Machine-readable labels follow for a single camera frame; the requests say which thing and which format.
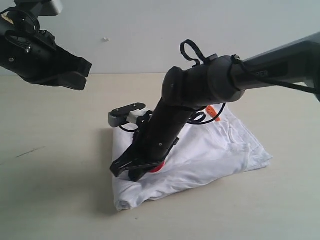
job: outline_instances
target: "table surface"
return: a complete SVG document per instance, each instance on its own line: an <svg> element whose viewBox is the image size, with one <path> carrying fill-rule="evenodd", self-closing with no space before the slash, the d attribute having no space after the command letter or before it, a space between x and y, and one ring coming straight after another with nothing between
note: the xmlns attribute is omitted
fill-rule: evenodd
<svg viewBox="0 0 320 240"><path fill-rule="evenodd" d="M269 167L115 210L108 112L153 109L163 77L92 75L80 92L0 78L0 238L319 239L320 104L280 87L229 104L274 156Z"/></svg>

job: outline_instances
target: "folded white cloth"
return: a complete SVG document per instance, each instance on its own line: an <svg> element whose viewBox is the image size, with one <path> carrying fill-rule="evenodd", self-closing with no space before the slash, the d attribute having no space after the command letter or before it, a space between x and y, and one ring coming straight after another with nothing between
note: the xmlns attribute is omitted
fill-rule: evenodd
<svg viewBox="0 0 320 240"><path fill-rule="evenodd" d="M220 108L221 105L214 105L216 111ZM127 172L113 177L116 209L133 209L146 200L158 200L270 164L272 156L228 107L220 118L221 121L205 125L187 124L159 172L147 173L138 182L129 181ZM113 161L130 146L132 137L132 133L114 129Z"/></svg>

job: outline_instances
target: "red object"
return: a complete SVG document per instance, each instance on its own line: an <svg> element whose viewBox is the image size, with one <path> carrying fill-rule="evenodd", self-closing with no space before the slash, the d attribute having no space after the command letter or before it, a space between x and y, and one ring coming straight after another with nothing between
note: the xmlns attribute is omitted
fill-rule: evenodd
<svg viewBox="0 0 320 240"><path fill-rule="evenodd" d="M159 166L156 166L154 169L150 170L149 173L156 173L159 172L165 165L165 161L163 161Z"/></svg>

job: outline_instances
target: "tabletop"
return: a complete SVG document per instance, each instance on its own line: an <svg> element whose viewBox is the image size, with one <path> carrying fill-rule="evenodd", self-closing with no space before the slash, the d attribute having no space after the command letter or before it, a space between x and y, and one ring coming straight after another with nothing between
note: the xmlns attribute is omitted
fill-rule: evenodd
<svg viewBox="0 0 320 240"><path fill-rule="evenodd" d="M116 211L108 112L153 109L163 78L91 75L73 91L0 77L0 239L319 239L320 103L281 87L228 104L270 166Z"/></svg>

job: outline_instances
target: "orange tag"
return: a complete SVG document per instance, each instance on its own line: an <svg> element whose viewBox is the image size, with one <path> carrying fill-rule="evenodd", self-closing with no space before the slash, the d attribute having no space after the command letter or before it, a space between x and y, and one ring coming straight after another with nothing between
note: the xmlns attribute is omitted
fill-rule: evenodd
<svg viewBox="0 0 320 240"><path fill-rule="evenodd" d="M212 106L207 106L206 108L205 108L205 110L206 110L206 112L212 117L212 118L214 118L215 116L217 116L218 114L217 114L217 112L216 112L216 110L212 107ZM220 119L220 117L218 117L215 121L216 122L219 122L221 119Z"/></svg>

